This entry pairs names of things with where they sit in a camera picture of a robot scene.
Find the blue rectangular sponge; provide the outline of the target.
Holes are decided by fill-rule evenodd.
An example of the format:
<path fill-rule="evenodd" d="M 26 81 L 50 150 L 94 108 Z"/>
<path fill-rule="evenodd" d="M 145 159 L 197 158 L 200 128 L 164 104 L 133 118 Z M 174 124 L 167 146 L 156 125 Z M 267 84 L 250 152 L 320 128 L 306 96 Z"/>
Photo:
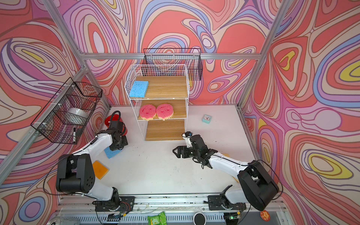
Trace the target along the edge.
<path fill-rule="evenodd" d="M 115 157 L 116 155 L 118 155 L 122 150 L 110 150 L 110 148 L 106 148 L 104 149 L 104 153 L 106 154 L 106 157 L 108 159 L 111 159 L 113 157 Z"/>
<path fill-rule="evenodd" d="M 148 81 L 134 81 L 129 96 L 131 98 L 144 98 L 149 86 Z"/>

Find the pink smiley scrub sponge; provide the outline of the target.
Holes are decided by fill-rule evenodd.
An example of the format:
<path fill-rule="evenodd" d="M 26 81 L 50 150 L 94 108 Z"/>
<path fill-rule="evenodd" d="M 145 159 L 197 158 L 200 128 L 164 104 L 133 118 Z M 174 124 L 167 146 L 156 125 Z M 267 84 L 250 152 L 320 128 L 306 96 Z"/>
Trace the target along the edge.
<path fill-rule="evenodd" d="M 156 107 L 152 104 L 144 105 L 140 108 L 139 116 L 142 120 L 150 121 L 157 115 Z"/>

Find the yellow pink smiley sponge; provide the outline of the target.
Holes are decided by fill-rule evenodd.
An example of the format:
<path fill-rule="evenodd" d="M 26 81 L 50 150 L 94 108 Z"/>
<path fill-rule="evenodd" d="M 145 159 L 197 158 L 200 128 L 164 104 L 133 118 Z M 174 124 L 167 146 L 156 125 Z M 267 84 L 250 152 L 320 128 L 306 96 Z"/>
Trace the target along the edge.
<path fill-rule="evenodd" d="M 161 104 L 156 108 L 157 117 L 163 121 L 173 117 L 174 110 L 171 104 Z"/>

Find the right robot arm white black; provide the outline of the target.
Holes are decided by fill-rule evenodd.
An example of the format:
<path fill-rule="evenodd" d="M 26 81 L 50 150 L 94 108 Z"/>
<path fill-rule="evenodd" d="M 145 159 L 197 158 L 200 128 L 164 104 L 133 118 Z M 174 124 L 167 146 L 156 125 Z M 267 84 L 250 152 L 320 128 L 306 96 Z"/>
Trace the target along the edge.
<path fill-rule="evenodd" d="M 268 204 L 275 200 L 279 187 L 259 161 L 248 163 L 227 157 L 208 148 L 202 137 L 193 135 L 192 132 L 185 132 L 182 137 L 186 145 L 172 150 L 177 158 L 191 158 L 202 168 L 222 171 L 240 184 L 239 187 L 228 185 L 220 194 L 208 196 L 206 203 L 211 211 L 242 212 L 246 209 L 246 203 L 258 211 L 264 211 Z"/>

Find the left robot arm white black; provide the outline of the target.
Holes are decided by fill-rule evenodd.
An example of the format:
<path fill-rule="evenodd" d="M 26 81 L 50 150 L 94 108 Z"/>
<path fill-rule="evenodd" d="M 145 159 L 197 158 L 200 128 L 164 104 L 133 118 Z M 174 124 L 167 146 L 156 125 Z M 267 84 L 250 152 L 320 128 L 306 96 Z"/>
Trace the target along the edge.
<path fill-rule="evenodd" d="M 80 194 L 93 198 L 98 212 L 115 212 L 121 206 L 121 198 L 115 187 L 102 184 L 95 175 L 92 157 L 102 151 L 121 150 L 127 145 L 126 126 L 122 121 L 111 121 L 106 130 L 72 154 L 59 158 L 56 174 L 56 190 L 61 194 Z"/>

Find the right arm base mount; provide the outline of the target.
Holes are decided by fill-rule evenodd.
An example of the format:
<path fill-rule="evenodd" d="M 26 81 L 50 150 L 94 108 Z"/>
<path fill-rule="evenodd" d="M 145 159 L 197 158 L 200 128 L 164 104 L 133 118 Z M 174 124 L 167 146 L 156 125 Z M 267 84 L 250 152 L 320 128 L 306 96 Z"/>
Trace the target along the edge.
<path fill-rule="evenodd" d="M 242 213 L 247 209 L 245 203 L 231 203 L 227 197 L 226 192 L 232 187 L 232 185 L 227 186 L 220 194 L 218 195 L 209 195 L 207 196 L 207 201 L 203 203 L 208 204 L 210 211 L 220 211 L 220 210 L 236 210 L 234 213 L 224 213 L 225 220 L 236 220 L 242 218 Z"/>

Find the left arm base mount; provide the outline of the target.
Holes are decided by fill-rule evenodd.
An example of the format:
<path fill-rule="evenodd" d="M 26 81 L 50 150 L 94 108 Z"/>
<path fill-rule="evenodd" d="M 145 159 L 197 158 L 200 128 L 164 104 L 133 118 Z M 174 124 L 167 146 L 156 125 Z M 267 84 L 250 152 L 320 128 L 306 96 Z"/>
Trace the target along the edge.
<path fill-rule="evenodd" d="M 108 201 L 92 202 L 95 206 L 95 214 L 101 225 L 110 222 L 120 222 L 127 214 L 133 211 L 135 196 L 113 197 Z"/>

